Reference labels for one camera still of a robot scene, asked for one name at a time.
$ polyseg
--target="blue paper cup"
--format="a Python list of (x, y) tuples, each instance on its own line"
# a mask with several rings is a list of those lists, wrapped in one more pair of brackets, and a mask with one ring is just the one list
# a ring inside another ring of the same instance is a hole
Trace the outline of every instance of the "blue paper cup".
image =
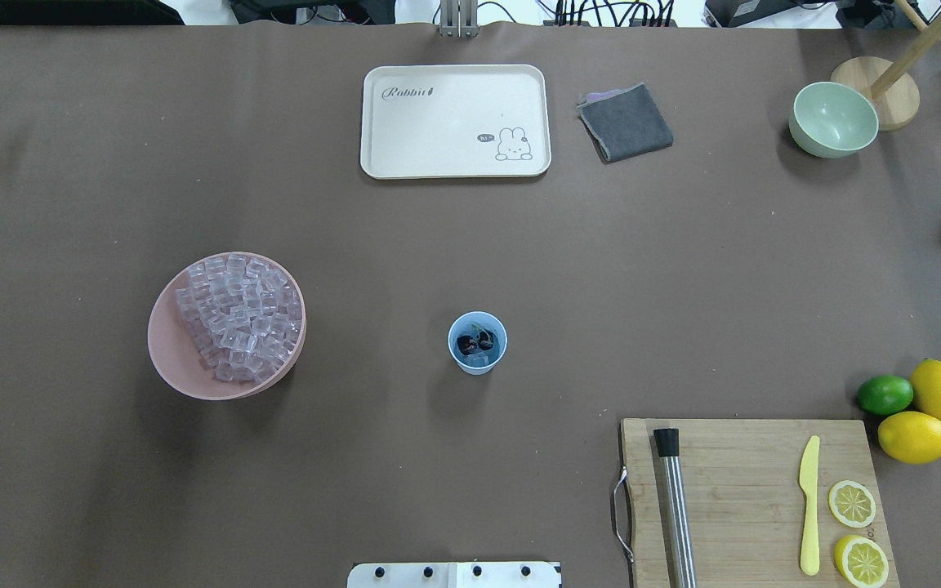
[[(456, 339), (460, 335), (470, 335), (477, 330), (486, 330), (496, 336), (491, 350), (482, 351), (484, 358), (478, 354), (473, 356), (464, 356), (459, 347), (456, 346)], [(470, 373), (472, 376), (481, 376), (482, 373), (488, 373), (493, 366), (500, 363), (503, 354), (507, 352), (507, 330), (500, 323), (500, 319), (489, 313), (474, 311), (467, 313), (456, 319), (451, 327), (448, 328), (448, 352), (452, 354), (456, 365), (460, 366), (462, 371)]]

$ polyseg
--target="metal bracket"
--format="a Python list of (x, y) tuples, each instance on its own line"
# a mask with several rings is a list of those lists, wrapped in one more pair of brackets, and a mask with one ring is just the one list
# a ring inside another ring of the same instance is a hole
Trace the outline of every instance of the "metal bracket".
[(630, 545), (627, 544), (627, 541), (623, 540), (623, 535), (619, 533), (619, 517), (616, 516), (617, 511), (619, 510), (616, 507), (616, 492), (619, 492), (619, 487), (625, 487), (627, 485), (627, 466), (624, 465), (619, 471), (619, 479), (616, 481), (616, 487), (612, 488), (612, 521), (613, 528), (616, 529), (616, 539), (619, 539), (619, 544), (623, 546), (623, 551), (627, 553), (627, 561), (634, 563), (634, 551), (631, 550)]
[(441, 0), (438, 33), (442, 37), (478, 36), (477, 0)]

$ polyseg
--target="light green bowl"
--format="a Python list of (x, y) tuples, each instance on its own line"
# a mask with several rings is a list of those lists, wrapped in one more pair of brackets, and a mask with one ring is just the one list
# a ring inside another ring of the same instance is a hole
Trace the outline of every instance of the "light green bowl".
[(791, 136), (817, 157), (851, 155), (877, 137), (877, 111), (843, 83), (810, 83), (794, 98)]

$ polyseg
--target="yellow plastic knife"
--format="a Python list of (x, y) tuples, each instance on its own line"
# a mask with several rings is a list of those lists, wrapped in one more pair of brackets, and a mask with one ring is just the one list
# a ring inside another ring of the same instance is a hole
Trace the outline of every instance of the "yellow plastic knife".
[(804, 532), (801, 533), (801, 572), (808, 576), (818, 573), (818, 514), (815, 495), (818, 494), (818, 436), (811, 436), (801, 457), (798, 484), (804, 492)]

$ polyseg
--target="gray towel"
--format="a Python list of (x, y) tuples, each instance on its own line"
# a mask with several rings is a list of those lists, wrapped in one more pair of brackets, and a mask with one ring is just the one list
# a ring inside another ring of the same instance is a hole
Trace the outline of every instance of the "gray towel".
[(579, 116), (605, 161), (619, 161), (673, 145), (673, 135), (643, 83), (625, 90), (586, 94)]

